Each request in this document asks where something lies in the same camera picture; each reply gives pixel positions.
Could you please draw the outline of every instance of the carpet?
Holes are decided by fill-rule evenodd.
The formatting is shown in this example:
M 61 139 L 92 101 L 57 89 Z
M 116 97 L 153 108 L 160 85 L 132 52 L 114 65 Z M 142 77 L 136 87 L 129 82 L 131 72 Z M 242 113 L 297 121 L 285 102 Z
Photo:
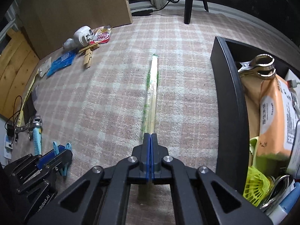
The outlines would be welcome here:
M 218 154 L 218 105 L 210 62 L 215 36 L 298 63 L 296 50 L 263 29 L 198 11 L 185 25 L 183 14 L 182 9 L 163 10 L 134 17 L 133 24 L 113 28 L 110 41 L 93 51 L 89 69 L 77 55 L 71 66 L 41 79 L 34 105 L 43 118 L 43 153 L 52 149 L 52 141 L 73 146 L 67 179 L 58 177 L 56 182 L 59 192 L 93 166 L 115 165 L 141 144 L 146 75 L 153 53 L 159 55 L 155 126 L 159 144 L 184 164 L 206 165 L 213 171 Z M 32 152 L 28 135 L 20 134 L 13 159 Z M 175 223 L 167 185 L 151 187 L 145 199 L 138 199 L 137 192 L 137 185 L 132 185 L 126 224 Z

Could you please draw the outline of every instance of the snack wrapper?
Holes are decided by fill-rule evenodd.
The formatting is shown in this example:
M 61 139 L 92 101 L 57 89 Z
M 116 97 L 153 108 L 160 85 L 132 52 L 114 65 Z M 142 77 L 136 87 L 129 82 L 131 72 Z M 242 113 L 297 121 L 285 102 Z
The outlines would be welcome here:
M 95 33 L 94 38 L 91 40 L 90 44 L 103 44 L 107 43 L 110 40 L 110 33 L 112 28 L 108 26 L 102 26 L 97 29 L 97 32 Z
M 260 128 L 257 156 L 285 161 L 290 158 L 298 116 L 292 94 L 279 75 L 264 80 L 260 93 Z

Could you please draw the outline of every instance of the storage bin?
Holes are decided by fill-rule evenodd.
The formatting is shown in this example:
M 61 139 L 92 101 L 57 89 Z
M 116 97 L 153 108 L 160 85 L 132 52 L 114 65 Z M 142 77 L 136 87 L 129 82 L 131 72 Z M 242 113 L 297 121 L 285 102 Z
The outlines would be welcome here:
M 280 77 L 285 78 L 291 69 L 300 78 L 299 70 L 277 56 L 235 40 L 215 37 L 211 52 L 219 115 L 216 174 L 240 194 L 243 194 L 248 170 L 249 125 L 245 96 L 235 61 L 250 61 L 259 54 L 274 57 L 276 72 Z M 299 209 L 300 199 L 281 224 L 298 222 L 296 213 Z

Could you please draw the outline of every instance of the black power cable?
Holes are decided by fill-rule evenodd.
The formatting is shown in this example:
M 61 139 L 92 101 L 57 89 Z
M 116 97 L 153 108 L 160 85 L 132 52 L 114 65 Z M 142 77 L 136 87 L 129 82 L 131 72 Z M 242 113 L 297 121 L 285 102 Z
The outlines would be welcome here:
M 160 10 L 164 9 L 169 4 L 169 2 L 178 3 L 179 1 L 180 0 L 168 0 L 167 3 L 162 8 L 160 8 L 160 9 L 157 9 L 157 10 L 148 9 L 148 10 L 137 11 L 137 12 L 131 13 L 131 15 L 132 16 L 149 16 L 153 12 L 157 12 L 157 11 L 160 11 Z
M 15 112 L 16 101 L 17 101 L 18 97 L 21 98 L 21 105 L 20 105 L 20 109 L 19 109 L 18 111 Z M 13 115 L 12 115 L 9 119 L 7 119 L 7 121 L 6 121 L 5 124 L 4 124 L 4 128 L 6 129 L 6 131 L 9 131 L 9 129 L 7 128 L 7 124 L 8 124 L 8 121 L 9 121 L 11 118 L 13 119 L 13 139 L 14 139 L 14 131 L 15 131 L 15 128 L 16 128 L 16 126 L 17 126 L 17 121 L 18 121 L 18 119 L 19 119 L 20 112 L 21 112 L 21 109 L 22 109 L 22 104 L 23 104 L 22 96 L 17 96 L 17 97 L 15 98 L 15 102 L 14 102 L 14 104 L 13 104 Z

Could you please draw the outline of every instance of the blue packet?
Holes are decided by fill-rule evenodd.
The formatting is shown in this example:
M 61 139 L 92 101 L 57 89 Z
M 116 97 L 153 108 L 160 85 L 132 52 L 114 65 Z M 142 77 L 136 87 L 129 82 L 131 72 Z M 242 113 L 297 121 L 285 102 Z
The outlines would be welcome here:
M 69 51 L 63 54 L 61 57 L 52 62 L 51 67 L 47 73 L 47 76 L 51 76 L 53 73 L 61 68 L 65 68 L 72 64 L 74 57 L 76 56 L 77 50 Z

